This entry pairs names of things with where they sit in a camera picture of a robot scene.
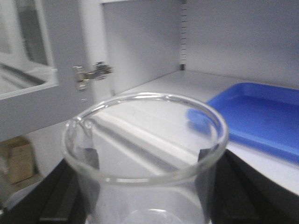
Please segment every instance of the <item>blue tray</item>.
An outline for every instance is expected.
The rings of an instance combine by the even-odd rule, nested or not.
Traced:
[[[226,120],[231,140],[299,163],[299,90],[240,83],[208,104]],[[187,116],[196,119],[194,111]]]

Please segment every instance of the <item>metal hinge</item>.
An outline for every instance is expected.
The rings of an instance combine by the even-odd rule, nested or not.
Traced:
[[[73,66],[75,75],[77,76],[78,90],[84,90],[91,79],[102,80],[107,77],[107,74],[112,72],[112,68],[104,62],[94,63],[95,70],[86,72],[82,65]]]

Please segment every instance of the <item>clear glass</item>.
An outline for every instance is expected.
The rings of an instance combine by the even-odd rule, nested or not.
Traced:
[[[62,142],[90,224],[205,224],[227,140],[227,125],[210,106],[133,93],[71,119]]]

